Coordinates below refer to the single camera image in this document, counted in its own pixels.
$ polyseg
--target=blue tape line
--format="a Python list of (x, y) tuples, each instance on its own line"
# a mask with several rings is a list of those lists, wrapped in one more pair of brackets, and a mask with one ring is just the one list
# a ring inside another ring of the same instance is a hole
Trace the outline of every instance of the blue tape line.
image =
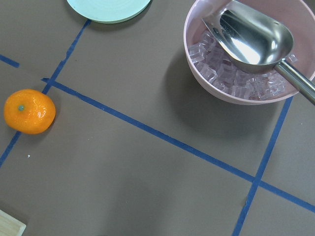
[(9, 145), (6, 147), (6, 149), (4, 150), (4, 152), (2, 153), (1, 157), (0, 157), (0, 168), (2, 166), (2, 164), (4, 163), (4, 161), (6, 160), (6, 158), (8, 157), (9, 153), (11, 152), (13, 146), (15, 145), (15, 143), (18, 141), (19, 137), (21, 136), (21, 132), (17, 131), (15, 133), (15, 135), (13, 136), (13, 138), (11, 139)]
[(253, 176), (251, 176), (251, 175), (249, 175), (249, 174), (247, 174), (247, 173), (245, 173), (245, 172), (243, 172), (243, 171), (241, 171), (241, 170), (239, 170), (233, 166), (230, 166), (230, 165), (228, 165), (228, 164), (226, 164), (226, 163), (224, 163), (218, 159), (215, 159), (214, 157), (207, 155), (204, 152), (201, 152), (201, 151), (199, 151), (199, 150), (197, 150), (197, 149), (195, 149), (195, 148), (193, 148), (193, 147), (191, 147), (191, 146), (189, 146), (189, 145), (187, 145), (187, 144), (185, 144), (179, 140), (176, 140), (176, 139), (174, 139), (174, 138), (172, 138), (172, 137), (170, 137), (170, 136), (168, 136), (168, 135), (166, 135), (166, 134), (164, 134), (164, 133), (162, 133), (156, 129), (153, 129), (153, 128), (147, 126), (146, 124), (141, 123), (141, 122), (139, 122), (139, 121), (137, 121), (137, 120), (121, 113), (121, 112), (118, 112), (118, 111), (92, 99), (92, 98), (84, 96), (84, 95), (80, 94), (79, 92), (77, 92), (77, 91), (75, 91), (75, 90), (73, 90), (73, 89), (71, 89), (71, 88), (69, 88), (69, 87), (67, 87), (61, 83), (49, 80), (47, 78), (42, 79), (42, 81), (48, 83), (49, 85), (51, 85), (53, 87), (56, 87), (56, 88), (62, 90), (62, 91), (66, 92), (70, 95), (76, 96), (80, 100), (87, 102), (94, 107), (97, 107), (97, 108), (99, 108), (99, 109), (101, 109), (101, 110), (121, 119), (121, 120), (124, 120), (124, 121), (128, 122), (129, 124), (132, 124), (132, 125), (140, 128), (140, 129), (142, 129), (142, 130), (144, 130), (144, 131), (146, 131), (146, 132), (148, 132), (148, 133), (150, 133), (150, 134), (152, 134), (158, 138), (161, 138), (161, 139), (163, 139), (163, 140), (165, 140), (165, 141), (167, 141), (167, 142), (169, 142), (169, 143), (171, 143), (171, 144), (173, 144), (173, 145), (175, 145), (175, 146), (177, 146), (183, 150), (186, 150), (186, 151), (192, 153), (193, 155), (196, 155), (196, 156), (200, 157), (201, 159), (204, 159), (204, 160), (206, 160), (206, 161), (208, 161), (208, 162), (210, 162), (210, 163), (212, 163), (218, 167), (221, 167), (222, 169), (225, 169), (226, 171), (229, 171), (230, 173), (233, 173), (233, 174), (235, 174), (235, 175), (237, 175), (237, 176), (239, 176), (239, 177), (241, 177), (247, 181), (252, 182), (254, 179)]
[(267, 167), (267, 164), (268, 164), (268, 161), (269, 161), (269, 158), (271, 156), (271, 153), (272, 153), (272, 150), (275, 146), (275, 143), (277, 141), (277, 138), (279, 136), (279, 133), (280, 133), (280, 130), (282, 128), (282, 125), (284, 123), (284, 119), (286, 117), (286, 114), (289, 110), (289, 107), (290, 107), (290, 104), (292, 102), (292, 99), (293, 97), (290, 97), (288, 98), (285, 103), (284, 103), (284, 106), (281, 110), (281, 113), (280, 113), (280, 116), (278, 118), (278, 121), (277, 121), (277, 124), (274, 128), (274, 131), (271, 135), (271, 138), (269, 140), (269, 143), (268, 143), (268, 146), (266, 148), (266, 151), (264, 153), (264, 156), (262, 157), (262, 160), (260, 162), (260, 165), (259, 165), (259, 168), (257, 170), (257, 173), (256, 173), (256, 176), (255, 176), (255, 179), (254, 181), (252, 182), (252, 186), (250, 188), (250, 191), (247, 195), (247, 200), (246, 200), (246, 203), (244, 205), (244, 207), (242, 208), (242, 211), (239, 215), (239, 218), (237, 220), (237, 223), (236, 223), (236, 226), (234, 228), (234, 231), (232, 233), (232, 236), (239, 236), (240, 235), (240, 232), (242, 230), (242, 227), (243, 227), (243, 224), (245, 222), (245, 218), (249, 212), (249, 209), (252, 205), (252, 201), (255, 197), (255, 194), (257, 192), (257, 189), (258, 189), (258, 186), (261, 182), (261, 178), (266, 170), (266, 167)]
[(287, 192), (284, 192), (283, 190), (278, 189), (275, 186), (272, 186), (272, 185), (270, 185), (264, 181), (261, 181), (259, 186), (274, 193), (274, 194), (276, 194), (276, 195), (278, 195), (278, 196), (280, 196), (280, 197), (283, 197), (283, 198), (289, 200), (292, 203), (299, 205), (300, 207), (303, 207), (303, 208), (315, 213), (315, 206), (314, 205), (311, 205), (311, 204), (309, 204), (309, 203), (307, 203), (307, 202), (305, 202), (305, 201), (303, 201), (303, 200), (301, 200), (301, 199), (299, 199), (299, 198), (297, 198), (297, 197), (295, 197), (295, 196), (293, 196)]
[(20, 64), (10, 58), (7, 58), (5, 57), (4, 55), (1, 55), (0, 54), (0, 60), (2, 60), (3, 62), (15, 67), (15, 68), (18, 68), (20, 66)]
[[(78, 43), (78, 41), (79, 41), (79, 39), (80, 39), (80, 37), (81, 37), (81, 35), (82, 35), (84, 29), (85, 29), (90, 23), (91, 23), (91, 20), (89, 20), (89, 19), (84, 23), (84, 25), (83, 25), (83, 27), (81, 28), (80, 32), (79, 32), (78, 35), (75, 37), (75, 39), (74, 39), (74, 41), (72, 42), (71, 46), (70, 46), (69, 49), (67, 50), (65, 59), (62, 60), (62, 61), (59, 63), (59, 65), (57, 66), (55, 72), (54, 72), (53, 75), (51, 76), (50, 80), (52, 80), (52, 81), (55, 81), (55, 80), (56, 80), (56, 78), (57, 78), (58, 75), (60, 74), (61, 70), (63, 69), (64, 65), (66, 64), (66, 62), (67, 62), (68, 59), (70, 58), (71, 54), (73, 53), (74, 48), (75, 48), (75, 46), (77, 45), (77, 43)], [(45, 88), (43, 89), (42, 93), (43, 93), (43, 94), (47, 94), (48, 91), (49, 91), (49, 89), (50, 89), (50, 87), (51, 87), (51, 86), (50, 86), (49, 84), (47, 84), (47, 85), (45, 86)]]

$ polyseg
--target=orange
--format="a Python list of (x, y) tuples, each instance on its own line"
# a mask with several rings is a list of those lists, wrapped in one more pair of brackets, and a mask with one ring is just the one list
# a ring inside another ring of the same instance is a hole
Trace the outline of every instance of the orange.
[(8, 97), (3, 114), (11, 128), (26, 134), (39, 134), (52, 124), (56, 108), (47, 95), (33, 89), (23, 89)]

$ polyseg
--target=pink bowl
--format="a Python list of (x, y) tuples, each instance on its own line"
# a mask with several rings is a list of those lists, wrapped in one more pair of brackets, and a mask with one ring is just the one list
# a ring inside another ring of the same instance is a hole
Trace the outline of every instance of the pink bowl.
[[(240, 105), (278, 102), (297, 94), (298, 91), (293, 86), (288, 85), (284, 93), (272, 99), (263, 101), (246, 100), (220, 91), (201, 76), (189, 57), (188, 47), (197, 43), (202, 32), (206, 29), (201, 19), (209, 14), (211, 9), (228, 2), (230, 0), (196, 0), (186, 17), (184, 47), (189, 67), (196, 80), (213, 96)], [(284, 23), (290, 29), (294, 37), (292, 52), (298, 58), (294, 66), (312, 80), (315, 77), (315, 15), (310, 8), (302, 0), (239, 0), (239, 2)]]

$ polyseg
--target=metal scoop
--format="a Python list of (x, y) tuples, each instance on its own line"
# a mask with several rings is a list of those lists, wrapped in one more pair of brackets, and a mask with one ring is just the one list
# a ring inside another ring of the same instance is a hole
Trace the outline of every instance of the metal scoop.
[(275, 69), (315, 105), (315, 85), (284, 59), (293, 36), (283, 24), (236, 0), (203, 22), (238, 68), (253, 74)]

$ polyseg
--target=light green plate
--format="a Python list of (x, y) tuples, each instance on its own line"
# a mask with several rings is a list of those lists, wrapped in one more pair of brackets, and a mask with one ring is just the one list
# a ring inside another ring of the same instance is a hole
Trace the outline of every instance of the light green plate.
[(146, 8), (150, 0), (67, 0), (80, 15), (113, 24), (129, 20)]

